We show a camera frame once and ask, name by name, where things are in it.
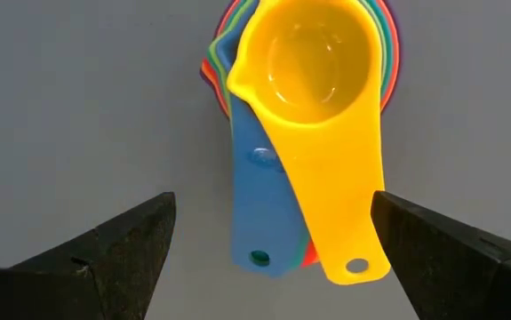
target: hanging hole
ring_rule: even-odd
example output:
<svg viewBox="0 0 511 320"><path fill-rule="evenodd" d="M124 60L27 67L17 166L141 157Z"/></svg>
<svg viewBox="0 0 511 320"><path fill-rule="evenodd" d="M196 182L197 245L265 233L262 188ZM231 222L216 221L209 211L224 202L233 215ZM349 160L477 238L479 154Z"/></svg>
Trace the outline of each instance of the hanging hole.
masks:
<svg viewBox="0 0 511 320"><path fill-rule="evenodd" d="M266 267L271 263L271 259L266 252L256 250L249 253L249 260L258 267Z"/></svg>
<svg viewBox="0 0 511 320"><path fill-rule="evenodd" d="M362 273L365 270L367 270L369 266L370 266L370 264L368 263L368 260L354 259L354 260L351 260L346 265L346 268L351 273Z"/></svg>

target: black metal jaw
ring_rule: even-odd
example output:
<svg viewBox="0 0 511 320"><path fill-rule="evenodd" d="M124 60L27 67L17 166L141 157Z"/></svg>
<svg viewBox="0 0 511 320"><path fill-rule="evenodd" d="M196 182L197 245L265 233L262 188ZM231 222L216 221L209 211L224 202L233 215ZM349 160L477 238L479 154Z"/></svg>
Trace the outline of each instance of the black metal jaw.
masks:
<svg viewBox="0 0 511 320"><path fill-rule="evenodd" d="M511 241L387 192L371 216L421 320L511 320Z"/></svg>
<svg viewBox="0 0 511 320"><path fill-rule="evenodd" d="M164 193L0 269L0 319L144 319L175 219L174 194Z"/></svg>

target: yellow measuring cup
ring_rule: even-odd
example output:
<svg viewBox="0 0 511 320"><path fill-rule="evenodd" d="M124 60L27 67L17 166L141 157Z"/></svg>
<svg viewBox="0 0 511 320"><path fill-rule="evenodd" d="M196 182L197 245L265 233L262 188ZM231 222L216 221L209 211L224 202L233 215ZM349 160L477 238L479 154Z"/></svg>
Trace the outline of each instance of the yellow measuring cup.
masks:
<svg viewBox="0 0 511 320"><path fill-rule="evenodd" d="M228 75L280 156L335 284L390 269L370 216L373 192L384 189L381 60L375 23L357 0L261 0ZM356 261L366 268L350 271Z"/></svg>

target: stacked measuring cups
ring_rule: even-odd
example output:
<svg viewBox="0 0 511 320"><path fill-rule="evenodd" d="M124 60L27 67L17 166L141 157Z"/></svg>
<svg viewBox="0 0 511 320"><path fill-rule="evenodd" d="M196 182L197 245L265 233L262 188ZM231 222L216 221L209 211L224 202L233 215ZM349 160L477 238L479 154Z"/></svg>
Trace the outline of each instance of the stacked measuring cups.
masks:
<svg viewBox="0 0 511 320"><path fill-rule="evenodd" d="M236 265L277 277L319 262L335 284L387 274L370 206L399 53L383 0L231 1L200 73L231 126Z"/></svg>

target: gray background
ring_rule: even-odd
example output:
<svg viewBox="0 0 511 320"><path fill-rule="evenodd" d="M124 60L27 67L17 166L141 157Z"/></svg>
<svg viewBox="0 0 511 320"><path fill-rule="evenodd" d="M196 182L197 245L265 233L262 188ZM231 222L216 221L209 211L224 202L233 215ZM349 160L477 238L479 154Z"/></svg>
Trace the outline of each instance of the gray background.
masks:
<svg viewBox="0 0 511 320"><path fill-rule="evenodd" d="M230 137L200 60L227 0L0 0L0 266L166 190L148 319L414 319L391 274L339 287L229 258ZM511 1L392 0L387 189L511 238Z"/></svg>

